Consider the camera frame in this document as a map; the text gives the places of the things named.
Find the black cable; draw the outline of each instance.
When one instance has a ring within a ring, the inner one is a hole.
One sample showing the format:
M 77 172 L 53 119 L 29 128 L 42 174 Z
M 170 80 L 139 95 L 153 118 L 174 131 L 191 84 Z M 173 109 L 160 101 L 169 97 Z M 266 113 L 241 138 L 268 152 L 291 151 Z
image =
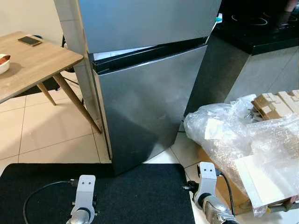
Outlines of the black cable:
M 28 219 L 27 219 L 27 215 L 26 215 L 26 207 L 27 207 L 27 204 L 28 204 L 29 199 L 30 199 L 33 195 L 35 195 L 36 193 L 40 192 L 41 190 L 43 190 L 43 189 L 45 189 L 45 188 L 47 188 L 47 187 L 49 187 L 49 186 L 58 184 L 58 183 L 71 183 L 71 182 L 70 182 L 70 181 L 57 181 L 57 182 L 54 182 L 54 183 L 47 184 L 47 185 L 45 185 L 45 186 L 43 186 L 43 187 L 37 189 L 36 191 L 34 191 L 33 193 L 31 193 L 31 194 L 27 197 L 27 199 L 25 200 L 25 202 L 24 202 L 24 204 L 23 204 L 23 218 L 24 218 L 24 221 L 25 221 L 26 224 L 29 224 Z
M 228 179 L 226 178 L 226 176 L 222 172 L 220 172 L 220 175 L 223 176 L 223 178 L 226 182 L 226 185 L 228 186 L 230 206 L 231 206 L 232 214 L 233 214 L 233 216 L 235 216 L 235 203 L 234 203 L 234 199 L 233 199 L 232 189 L 230 188 L 230 184 L 229 184 Z

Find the bowl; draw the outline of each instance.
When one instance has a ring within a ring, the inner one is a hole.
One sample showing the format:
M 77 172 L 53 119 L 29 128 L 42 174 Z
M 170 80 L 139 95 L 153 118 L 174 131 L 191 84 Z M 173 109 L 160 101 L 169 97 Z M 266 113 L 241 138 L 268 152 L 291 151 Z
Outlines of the bowl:
M 6 72 L 9 69 L 9 61 L 4 62 L 3 64 L 0 64 L 0 74 Z

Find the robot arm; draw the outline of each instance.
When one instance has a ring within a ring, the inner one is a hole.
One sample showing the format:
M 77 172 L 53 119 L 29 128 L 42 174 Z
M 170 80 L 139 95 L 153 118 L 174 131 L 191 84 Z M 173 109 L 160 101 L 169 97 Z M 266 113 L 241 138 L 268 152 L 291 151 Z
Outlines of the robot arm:
M 184 189 L 193 193 L 196 207 L 203 210 L 211 224 L 240 224 L 231 210 L 215 196 L 217 175 L 214 164 L 200 162 L 197 166 L 199 183 L 189 181 Z

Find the tabletop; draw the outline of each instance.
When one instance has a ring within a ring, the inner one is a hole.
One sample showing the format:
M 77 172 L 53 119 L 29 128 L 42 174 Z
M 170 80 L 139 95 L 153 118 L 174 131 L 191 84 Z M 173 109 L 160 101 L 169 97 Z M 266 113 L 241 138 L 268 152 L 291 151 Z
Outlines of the tabletop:
M 10 68 L 0 74 L 0 103 L 65 70 L 83 56 L 37 37 L 42 43 L 34 47 L 18 41 L 26 36 L 15 32 L 0 37 L 0 54 L 10 55 Z

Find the stainless steel refrigerator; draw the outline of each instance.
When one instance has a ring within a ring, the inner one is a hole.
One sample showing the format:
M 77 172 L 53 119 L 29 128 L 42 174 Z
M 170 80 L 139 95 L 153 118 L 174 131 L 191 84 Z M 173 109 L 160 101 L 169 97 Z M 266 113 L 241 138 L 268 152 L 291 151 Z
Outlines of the stainless steel refrigerator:
M 118 174 L 174 143 L 221 0 L 78 3 Z

